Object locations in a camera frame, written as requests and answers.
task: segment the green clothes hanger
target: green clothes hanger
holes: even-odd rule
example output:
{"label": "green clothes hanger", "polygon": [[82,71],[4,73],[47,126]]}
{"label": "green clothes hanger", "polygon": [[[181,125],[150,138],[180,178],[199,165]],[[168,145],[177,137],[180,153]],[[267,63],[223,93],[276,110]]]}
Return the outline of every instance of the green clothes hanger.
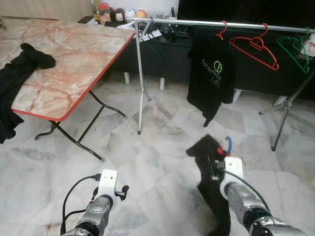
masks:
{"label": "green clothes hanger", "polygon": [[[307,55],[306,53],[306,49],[304,47],[304,40],[308,39],[310,37],[310,29],[307,28],[307,33],[304,37],[301,37],[301,38],[294,38],[294,37],[289,37],[289,36],[285,36],[285,37],[280,37],[277,39],[277,43],[278,45],[286,51],[286,53],[289,54],[289,56],[294,60],[294,62],[300,67],[300,69],[304,72],[304,74],[307,74],[310,70],[309,68],[309,56]],[[284,45],[282,45],[282,42],[283,40],[290,40],[290,41],[293,41],[292,42],[292,47],[298,51],[299,53],[301,52],[301,50],[303,50],[303,54],[305,56],[305,59],[306,59],[306,63],[305,65],[301,65],[297,59],[295,58],[294,55],[291,54],[291,52],[289,52],[289,50],[287,48],[285,48]]]}

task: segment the black cloth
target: black cloth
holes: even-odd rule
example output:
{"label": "black cloth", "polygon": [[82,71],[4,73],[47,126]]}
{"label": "black cloth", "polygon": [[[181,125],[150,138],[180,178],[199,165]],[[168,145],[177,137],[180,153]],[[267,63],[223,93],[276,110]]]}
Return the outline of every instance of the black cloth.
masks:
{"label": "black cloth", "polygon": [[207,120],[216,115],[221,102],[233,102],[235,62],[227,40],[203,35],[189,56],[191,72],[187,100],[202,111]]}
{"label": "black cloth", "polygon": [[14,128],[23,120],[11,110],[11,105],[24,81],[37,69],[56,65],[55,59],[37,51],[28,43],[21,44],[19,56],[0,70],[0,144],[15,136]]}
{"label": "black cloth", "polygon": [[[231,228],[228,201],[220,192],[220,183],[224,174],[215,168],[211,169],[211,163],[214,163],[215,160],[223,161],[226,156],[225,152],[223,154],[218,153],[220,147],[214,138],[206,135],[186,150],[188,156],[195,157],[195,162],[201,172],[201,182],[198,189],[217,220],[218,226],[208,236],[228,236]],[[219,177],[219,180],[212,180],[212,173]]]}

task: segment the black t-shirt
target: black t-shirt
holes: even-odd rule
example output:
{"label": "black t-shirt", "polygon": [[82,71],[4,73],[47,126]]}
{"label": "black t-shirt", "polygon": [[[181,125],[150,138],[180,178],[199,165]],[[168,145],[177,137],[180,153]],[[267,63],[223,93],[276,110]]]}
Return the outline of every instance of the black t-shirt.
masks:
{"label": "black t-shirt", "polygon": [[200,37],[190,52],[191,72],[187,100],[213,119],[221,102],[231,103],[234,94],[235,62],[227,40]]}

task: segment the folding table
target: folding table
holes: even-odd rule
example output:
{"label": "folding table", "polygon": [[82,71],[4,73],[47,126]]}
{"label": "folding table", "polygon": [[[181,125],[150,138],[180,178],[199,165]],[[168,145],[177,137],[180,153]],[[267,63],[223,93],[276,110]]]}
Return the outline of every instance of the folding table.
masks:
{"label": "folding table", "polygon": [[[11,109],[51,122],[51,130],[38,134],[35,139],[58,129],[77,146],[103,160],[80,142],[104,107],[125,115],[104,104],[91,89],[133,36],[132,30],[39,19],[10,27],[0,35],[0,68],[19,55],[20,44],[24,42],[56,60],[54,68],[38,69],[25,81]],[[67,119],[87,93],[101,108],[81,137],[75,140],[60,127],[60,123]]]}

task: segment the jar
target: jar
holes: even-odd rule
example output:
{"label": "jar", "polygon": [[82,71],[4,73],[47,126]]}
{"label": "jar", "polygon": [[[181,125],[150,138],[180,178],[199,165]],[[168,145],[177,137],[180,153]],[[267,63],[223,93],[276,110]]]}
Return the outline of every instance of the jar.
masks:
{"label": "jar", "polygon": [[105,24],[106,21],[110,21],[110,10],[107,3],[100,3],[97,5],[100,23]]}

